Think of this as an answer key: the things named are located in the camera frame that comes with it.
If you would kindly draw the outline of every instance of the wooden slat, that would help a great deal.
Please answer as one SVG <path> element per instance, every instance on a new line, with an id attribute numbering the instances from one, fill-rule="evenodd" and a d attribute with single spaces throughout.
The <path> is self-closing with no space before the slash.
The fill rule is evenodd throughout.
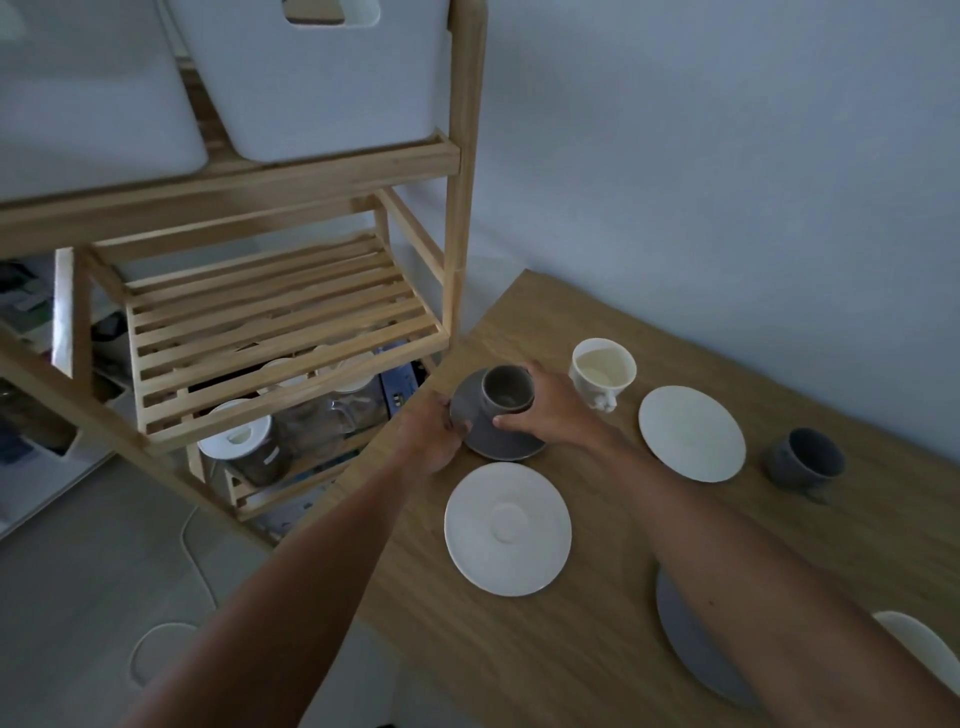
<path id="1" fill-rule="evenodd" d="M 84 265 L 86 265 L 90 277 L 96 280 L 100 287 L 107 292 L 110 300 L 121 308 L 126 306 L 130 291 L 117 275 L 117 272 L 106 265 L 92 248 L 85 247 L 76 250 L 83 254 Z"/>
<path id="2" fill-rule="evenodd" d="M 93 386 L 90 323 L 90 278 L 84 255 L 61 248 L 55 255 L 51 361 L 88 394 Z"/>
<path id="3" fill-rule="evenodd" d="M 134 330 L 140 331 L 144 327 L 156 327 L 169 324 L 181 319 L 196 316 L 203 311 L 223 308 L 235 303 L 259 301 L 268 295 L 288 291 L 292 288 L 304 288 L 308 285 L 322 283 L 325 280 L 339 279 L 354 273 L 362 273 L 375 268 L 390 268 L 392 261 L 384 253 L 368 255 L 367 257 L 347 260 L 343 263 L 334 263 L 316 270 L 300 271 L 276 279 L 267 280 L 249 288 L 234 288 L 227 291 L 217 291 L 204 296 L 195 296 L 186 301 L 174 301 L 160 308 L 133 317 Z"/>
<path id="4" fill-rule="evenodd" d="M 365 320 L 371 318 L 379 320 L 382 319 L 384 315 L 389 317 L 422 309 L 420 302 L 414 298 L 409 286 L 403 284 L 400 291 L 400 294 L 398 294 L 393 286 L 383 286 L 367 292 L 362 297 L 351 297 L 345 302 L 335 301 L 332 305 L 314 306 L 305 308 L 304 310 L 294 311 L 285 316 L 259 319 L 240 328 L 233 328 L 223 333 L 205 336 L 197 341 L 165 349 L 162 352 L 149 353 L 140 357 L 140 373 L 143 376 L 148 376 L 150 372 L 157 369 L 165 369 L 173 365 L 182 366 L 184 362 L 201 358 L 205 354 L 211 355 L 218 350 L 230 348 L 239 349 L 253 342 L 259 342 L 262 345 L 286 333 L 290 333 L 291 337 L 293 337 L 294 333 L 298 333 L 302 341 L 304 337 L 309 336 L 308 331 L 319 330 L 317 328 L 317 326 L 319 326 L 318 322 L 329 322 L 327 323 L 328 326 L 336 327 L 338 330 L 343 330 L 344 326 L 351 328 L 349 316 L 330 322 L 330 319 L 335 316 L 352 314 Z M 408 301 L 394 304 L 393 306 L 382 305 L 384 301 L 392 301 L 403 293 L 410 296 Z M 381 303 L 381 306 L 372 308 L 375 303 Z M 391 310 L 390 314 L 379 313 L 379 311 L 387 310 L 388 308 Z M 245 352 L 247 351 L 254 352 L 256 349 L 245 350 Z M 230 357 L 231 364 L 235 361 L 236 359 L 232 355 Z"/>
<path id="5" fill-rule="evenodd" d="M 283 477 L 283 480 L 290 480 L 291 478 L 295 478 L 298 475 L 313 470 L 318 465 L 322 465 L 322 463 L 334 460 L 341 455 L 346 455 L 348 452 L 353 452 L 356 449 L 366 447 L 370 440 L 376 437 L 377 433 L 382 428 L 383 425 L 377 425 L 376 427 L 365 429 L 359 434 L 347 437 L 347 439 L 340 443 L 340 445 L 333 452 L 324 457 L 322 460 L 318 460 L 316 455 L 304 455 L 290 466 L 290 472 Z M 243 505 L 242 501 L 245 498 L 248 498 L 256 493 L 260 493 L 263 490 L 262 488 L 255 488 L 246 480 L 242 480 L 234 476 L 232 473 L 230 473 L 228 477 L 230 480 L 230 499 L 233 501 L 234 505 Z"/>
<path id="6" fill-rule="evenodd" d="M 300 497 L 304 493 L 309 493 L 318 485 L 326 483 L 327 480 L 335 478 L 337 475 L 346 470 L 349 465 L 349 460 L 345 463 L 338 463 L 331 468 L 327 468 L 322 473 L 311 475 L 304 480 L 300 480 L 296 483 L 291 483 L 290 485 L 278 488 L 273 492 L 261 492 L 259 495 L 262 496 L 262 498 L 258 499 L 260 502 L 256 503 L 256 505 L 242 505 L 236 509 L 237 519 L 241 522 L 255 519 L 257 516 L 276 508 L 282 503 L 286 503 L 289 500 Z"/>
<path id="7" fill-rule="evenodd" d="M 145 279 L 131 280 L 127 287 L 136 294 L 149 293 L 161 288 L 171 288 L 184 283 L 190 283 L 194 280 L 208 279 L 211 276 L 220 276 L 227 273 L 244 271 L 249 268 L 255 268 L 263 263 L 274 263 L 292 258 L 299 258 L 303 255 L 311 255 L 317 251 L 330 251 L 353 243 L 359 243 L 364 240 L 370 240 L 375 237 L 376 231 L 373 229 L 351 232 L 347 235 L 331 238 L 329 240 L 311 243 L 300 248 L 288 251 L 272 251 L 267 253 L 254 253 L 252 255 L 242 255 L 233 257 L 229 260 L 221 260 L 208 265 L 198 265 L 194 268 L 187 268 L 173 273 L 164 273 L 160 276 L 150 276 Z"/>
<path id="8" fill-rule="evenodd" d="M 355 197 L 456 174 L 460 150 L 434 138 L 393 149 L 258 167 L 235 174 L 0 206 L 0 258 L 129 238 L 144 231 L 233 218 L 258 210 Z"/>
<path id="9" fill-rule="evenodd" d="M 129 307 L 127 307 L 127 321 L 133 321 L 133 312 L 130 311 Z M 143 412 L 146 409 L 146 405 L 137 391 L 143 381 L 140 376 L 140 356 L 137 352 L 136 337 L 133 334 L 132 323 L 130 324 L 130 328 L 131 330 L 127 338 L 130 340 L 130 373 L 131 379 L 133 380 L 133 404 L 136 407 L 136 428 L 141 434 L 145 434 L 147 432 L 147 426 L 143 424 Z"/>
<path id="10" fill-rule="evenodd" d="M 358 339 L 351 339 L 349 342 L 345 342 L 345 344 L 330 347 L 329 350 L 325 352 L 328 356 L 323 359 L 312 358 L 308 362 L 308 368 L 299 366 L 296 370 L 293 370 L 293 372 L 283 372 L 282 375 L 284 378 L 295 376 L 297 371 L 306 372 L 310 369 L 326 366 L 335 361 L 343 361 L 361 352 L 371 351 L 378 346 L 375 343 L 371 346 L 371 342 L 375 342 L 377 339 L 378 337 L 373 334 L 366 337 L 359 337 Z M 266 395 L 251 398 L 243 404 L 238 404 L 219 412 L 211 412 L 202 417 L 198 417 L 192 423 L 172 425 L 160 432 L 151 434 L 149 436 L 151 442 L 150 451 L 169 452 L 173 449 L 182 448 L 190 443 L 202 440 L 204 437 L 215 435 L 218 432 L 224 432 L 232 427 L 251 422 L 258 417 L 273 414 L 281 409 L 286 409 L 287 407 L 292 407 L 295 404 L 300 404 L 301 402 L 326 394 L 359 376 L 378 375 L 400 364 L 419 359 L 421 356 L 426 356 L 429 353 L 438 352 L 443 349 L 446 344 L 446 334 L 438 331 L 435 334 L 417 341 L 402 344 L 394 349 L 372 356 L 356 366 L 350 367 L 348 370 L 335 370 L 322 376 L 312 376 L 305 382 L 290 387 L 277 387 L 274 391 L 268 392 Z M 280 369 L 281 366 L 283 365 L 270 367 L 270 369 Z M 203 407 L 204 405 L 201 403 L 196 409 L 202 409 Z"/>
<path id="11" fill-rule="evenodd" d="M 400 199 L 400 196 L 391 188 L 378 189 L 376 197 L 387 211 L 394 216 L 407 240 L 414 247 L 430 273 L 440 282 L 444 282 L 444 253 L 440 246 L 430 237 L 430 233 L 420 223 L 410 207 Z"/>
<path id="12" fill-rule="evenodd" d="M 373 195 L 364 195 L 322 203 L 311 201 L 276 209 L 259 209 L 212 222 L 203 221 L 166 231 L 148 231 L 115 238 L 99 243 L 97 250 L 104 262 L 115 265 L 367 212 L 373 209 L 374 202 Z"/>
<path id="13" fill-rule="evenodd" d="M 131 301 L 133 310 L 157 307 L 169 301 L 187 299 L 202 293 L 212 293 L 224 288 L 256 287 L 264 279 L 275 279 L 291 272 L 305 269 L 321 269 L 325 265 L 353 260 L 381 250 L 376 238 L 370 237 L 348 245 L 331 249 L 310 247 L 298 250 L 298 255 L 278 255 L 243 265 L 225 267 L 224 273 L 211 272 L 204 278 L 141 293 Z"/>
<path id="14" fill-rule="evenodd" d="M 168 468 L 150 455 L 144 449 L 146 440 L 120 415 L 83 393 L 69 377 L 27 351 L 4 330 L 0 330 L 0 374 L 227 528 L 265 550 L 273 550 L 273 544 L 262 534 L 238 522 L 205 483 L 188 472 Z"/>
<path id="15" fill-rule="evenodd" d="M 487 47 L 486 3 L 452 0 L 448 27 L 453 34 L 449 133 L 462 150 L 459 172 L 446 181 L 443 322 L 450 334 L 450 345 L 453 346 L 460 326 L 460 303 L 467 274 L 473 172 L 480 127 L 480 91 Z"/>
<path id="16" fill-rule="evenodd" d="M 337 304 L 349 305 L 353 297 L 363 296 L 368 291 L 371 295 L 374 295 L 381 288 L 390 289 L 389 291 L 384 290 L 384 295 L 395 292 L 398 297 L 403 296 L 410 290 L 410 286 L 402 279 L 402 272 L 395 266 L 393 268 L 378 268 L 326 283 L 318 283 L 301 290 L 272 296 L 266 301 L 254 301 L 233 307 L 219 308 L 164 328 L 138 333 L 136 334 L 136 346 L 139 349 L 168 346 L 182 339 L 195 338 L 201 331 L 222 328 L 252 318 L 269 316 L 278 311 L 299 308 L 304 305 L 314 305 L 330 299 L 336 299 Z"/>
<path id="17" fill-rule="evenodd" d="M 394 255 L 393 249 L 387 248 L 387 247 L 385 246 L 385 247 L 384 247 L 384 251 L 386 251 L 387 255 L 389 255 L 390 258 L 393 260 L 394 265 L 395 265 L 397 268 L 399 268 L 400 266 L 399 266 L 399 263 L 396 262 L 396 256 Z M 414 296 L 417 298 L 417 300 L 418 300 L 418 301 L 420 302 L 420 304 L 423 306 L 423 310 L 424 310 L 426 313 L 428 313 L 429 315 L 433 316 L 433 309 L 430 308 L 430 304 L 426 302 L 426 298 L 423 297 L 423 295 L 420 293 L 420 291 L 417 289 L 417 287 L 414 285 L 414 283 L 413 283 L 411 280 L 406 279 L 406 281 L 407 281 L 407 285 L 410 286 L 410 290 L 413 291 Z M 437 329 L 439 329 L 439 330 L 443 330 L 443 329 L 444 329 L 444 327 L 441 325 L 441 323 L 440 323 L 439 321 L 437 321 Z"/>
<path id="18" fill-rule="evenodd" d="M 281 334 L 271 339 L 267 339 L 262 344 L 258 344 L 255 347 L 249 347 L 239 352 L 230 353 L 229 355 L 221 355 L 204 359 L 196 364 L 176 369 L 174 372 L 167 374 L 161 374 L 152 378 L 144 378 L 141 383 L 139 393 L 143 396 L 146 396 L 161 394 L 164 392 L 175 392 L 183 387 L 201 384 L 205 381 L 216 378 L 217 376 L 225 376 L 238 370 L 246 369 L 257 364 L 266 363 L 281 356 L 289 355 L 299 350 L 317 346 L 318 344 L 337 336 L 353 334 L 362 328 L 385 324 L 398 317 L 419 312 L 422 312 L 422 306 L 420 305 L 420 302 L 416 299 L 408 299 L 398 303 L 380 305 L 369 310 L 364 310 L 359 313 L 346 316 L 342 319 L 338 319 L 337 321 L 324 322 L 322 324 L 316 324 L 312 327 L 300 328 L 296 331 L 291 331 L 290 333 Z M 414 328 L 413 330 L 427 328 L 435 321 L 429 316 L 420 316 L 417 321 L 420 321 L 421 319 L 424 321 L 424 324 L 418 328 Z M 390 330 L 390 328 L 393 327 L 384 328 L 381 330 L 386 332 Z M 396 334 L 393 338 L 388 337 L 382 342 L 374 343 L 373 346 L 380 346 L 388 341 L 397 339 L 399 336 L 405 336 L 407 333 L 409 333 L 409 331 Z M 222 382 L 221 384 L 217 384 L 214 387 L 205 387 L 204 389 L 194 392 L 185 398 L 179 398 L 179 400 L 186 401 L 194 397 L 200 399 L 203 393 L 209 392 L 216 387 L 224 387 L 225 389 L 229 389 L 231 395 L 224 398 L 225 400 L 229 400 L 232 397 L 256 391 L 257 389 L 265 387 L 268 384 L 276 384 L 279 381 L 284 381 L 291 376 L 306 374 L 306 372 L 312 371 L 313 368 L 308 368 L 303 372 L 296 372 L 294 374 L 284 376 L 275 375 L 275 372 L 290 368 L 297 369 L 298 363 L 302 360 L 305 361 L 305 359 L 310 355 L 311 354 L 298 356 L 294 361 L 287 362 L 287 364 L 282 366 L 274 366 L 249 375 L 234 377 L 233 379 Z M 255 380 L 263 379 L 263 381 L 255 386 L 244 389 L 241 382 L 246 381 L 248 377 Z M 156 419 L 151 419 L 150 417 L 150 412 L 153 409 L 154 408 L 151 407 L 147 410 L 146 414 L 148 417 L 148 423 L 156 422 Z"/>
<path id="19" fill-rule="evenodd" d="M 420 363 L 423 365 L 423 369 L 426 370 L 428 376 L 437 371 L 437 360 L 433 358 L 433 354 L 428 354 L 422 358 Z"/>
<path id="20" fill-rule="evenodd" d="M 377 200 L 376 207 L 373 208 L 373 226 L 376 228 L 376 236 L 384 247 L 390 247 L 390 216 L 387 214 L 387 208 Z"/>

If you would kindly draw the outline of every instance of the white wall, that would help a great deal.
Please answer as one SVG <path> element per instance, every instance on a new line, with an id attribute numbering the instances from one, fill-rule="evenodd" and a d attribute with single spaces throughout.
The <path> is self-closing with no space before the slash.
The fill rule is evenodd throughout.
<path id="1" fill-rule="evenodd" d="M 488 1 L 473 253 L 960 459 L 960 6 Z"/>

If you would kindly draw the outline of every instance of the shelf leg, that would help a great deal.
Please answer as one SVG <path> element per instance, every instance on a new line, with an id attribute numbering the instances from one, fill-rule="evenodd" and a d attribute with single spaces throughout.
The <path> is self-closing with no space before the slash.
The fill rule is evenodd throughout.
<path id="1" fill-rule="evenodd" d="M 467 268 L 473 170 L 476 166 L 487 44 L 484 0 L 451 0 L 448 20 L 453 34 L 450 63 L 450 140 L 460 147 L 460 171 L 446 181 L 444 234 L 444 328 L 454 345 L 460 325 L 460 301 Z"/>

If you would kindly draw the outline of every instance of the wooden shelving unit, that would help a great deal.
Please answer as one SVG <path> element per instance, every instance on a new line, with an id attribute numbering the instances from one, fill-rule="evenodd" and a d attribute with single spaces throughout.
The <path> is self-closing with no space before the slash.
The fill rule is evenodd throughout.
<path id="1" fill-rule="evenodd" d="M 451 0 L 448 134 L 437 131 L 409 144 L 283 164 L 240 158 L 200 78 L 183 68 L 210 156 L 204 170 L 176 180 L 0 206 L 2 257 L 57 252 L 52 363 L 0 329 L 0 376 L 231 528 L 272 548 L 274 541 L 247 522 L 336 473 L 317 473 L 264 494 L 249 493 L 249 486 L 233 481 L 225 502 L 204 482 L 195 443 L 358 376 L 429 359 L 456 339 L 486 28 L 484 0 Z M 447 178 L 442 250 L 393 190 L 438 177 Z M 133 281 L 123 280 L 112 267 L 358 212 L 373 212 L 374 227 L 294 251 Z M 443 286 L 440 319 L 393 259 L 390 218 Z M 94 280 L 130 321 L 136 428 L 90 392 Z M 255 394 L 390 344 L 398 345 L 355 367 Z M 290 361 L 259 369 L 283 356 Z M 239 398 L 249 400 L 210 412 Z M 347 439 L 344 452 L 363 447 L 374 434 Z M 189 473 L 164 457 L 179 448 L 188 448 Z M 291 476 L 314 465 L 298 463 Z"/>

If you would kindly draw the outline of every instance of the white plate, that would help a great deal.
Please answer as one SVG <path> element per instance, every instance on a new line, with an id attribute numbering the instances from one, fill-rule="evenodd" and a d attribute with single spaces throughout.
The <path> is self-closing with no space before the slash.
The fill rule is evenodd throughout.
<path id="1" fill-rule="evenodd" d="M 640 434 L 668 468 L 704 483 L 739 473 L 747 457 L 743 433 L 717 400 L 689 387 L 661 387 L 640 404 Z"/>
<path id="2" fill-rule="evenodd" d="M 564 499 L 549 480 L 516 463 L 477 468 L 446 503 L 450 558 L 475 586 L 524 596 L 553 581 L 570 553 Z"/>

